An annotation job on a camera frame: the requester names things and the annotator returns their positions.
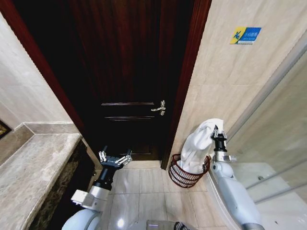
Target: dark wooden door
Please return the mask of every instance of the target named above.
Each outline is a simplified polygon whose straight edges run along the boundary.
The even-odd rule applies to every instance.
[[[194,2],[13,0],[92,149],[134,160],[164,154]]]

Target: laundry basket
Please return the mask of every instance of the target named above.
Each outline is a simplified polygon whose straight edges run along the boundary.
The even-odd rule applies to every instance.
[[[206,156],[204,161],[203,173],[192,174],[184,171],[179,167],[177,161],[180,160],[180,154],[174,154],[172,156],[172,162],[168,170],[168,175],[171,180],[180,187],[191,188],[197,181],[209,170],[210,168],[210,157]]]

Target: marble countertop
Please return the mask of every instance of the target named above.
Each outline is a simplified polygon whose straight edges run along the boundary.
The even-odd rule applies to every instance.
[[[34,135],[0,166],[1,229],[30,226],[81,137]]]

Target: door frame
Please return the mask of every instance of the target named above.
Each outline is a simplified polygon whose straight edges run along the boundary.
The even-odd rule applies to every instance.
[[[178,88],[174,104],[173,113],[171,115],[170,129],[166,139],[165,152],[162,157],[161,168],[165,169],[168,165],[168,160],[173,147],[177,127],[179,124],[181,112],[188,92],[190,79],[193,73],[197,53],[201,43],[202,34],[207,21],[209,8],[212,0],[194,0],[192,16],[189,25],[186,50],[182,62],[182,69],[178,81]],[[15,35],[27,51],[28,55],[35,63],[36,67],[74,122],[83,137],[87,139],[89,135],[84,123],[77,114],[75,108],[68,99],[66,93],[62,89],[59,81],[54,75],[50,65],[40,51],[34,38],[28,31],[21,16],[16,10],[12,0],[1,0],[0,11]]]

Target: glass shower door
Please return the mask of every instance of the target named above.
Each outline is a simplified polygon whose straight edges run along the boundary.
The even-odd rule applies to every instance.
[[[307,53],[229,140],[268,230],[307,229]]]

